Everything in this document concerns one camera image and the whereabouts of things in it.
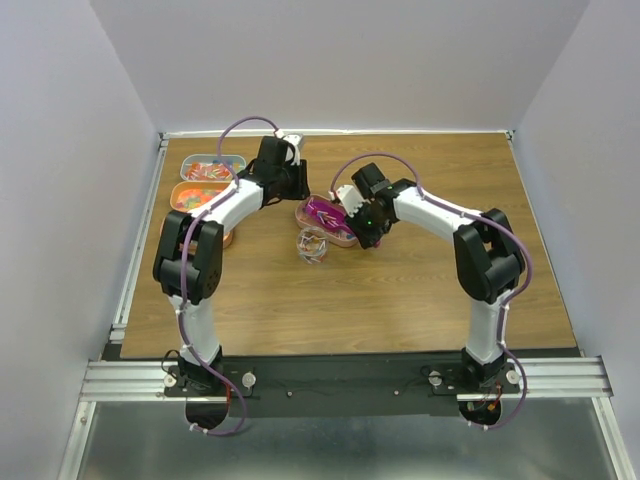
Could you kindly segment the clear plastic jar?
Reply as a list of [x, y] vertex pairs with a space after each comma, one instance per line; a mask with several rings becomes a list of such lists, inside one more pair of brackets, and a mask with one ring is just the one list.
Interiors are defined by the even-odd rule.
[[303, 228], [296, 239], [299, 257], [307, 264], [320, 264], [328, 252], [328, 236], [318, 227]]

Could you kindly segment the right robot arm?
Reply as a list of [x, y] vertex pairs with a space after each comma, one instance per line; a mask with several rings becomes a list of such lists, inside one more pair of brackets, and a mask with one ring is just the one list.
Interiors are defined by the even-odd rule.
[[345, 223], [362, 248], [376, 246], [399, 221], [452, 244], [458, 282], [471, 299], [460, 379], [471, 391], [485, 390], [507, 361], [508, 308], [528, 261], [506, 215], [498, 209], [462, 208], [408, 179], [392, 182], [373, 163], [356, 171], [352, 181], [336, 188], [332, 197], [345, 209]]

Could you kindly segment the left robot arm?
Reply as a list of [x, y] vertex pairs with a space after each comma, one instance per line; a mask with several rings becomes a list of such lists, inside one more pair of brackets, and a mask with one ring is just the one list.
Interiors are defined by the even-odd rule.
[[267, 206], [310, 195], [302, 145], [300, 134], [263, 137], [256, 158], [233, 173], [221, 193], [187, 212], [172, 210], [164, 220], [152, 275], [175, 310], [179, 355], [193, 364], [187, 382], [201, 395], [214, 393], [222, 380], [212, 297], [222, 277], [224, 236]]

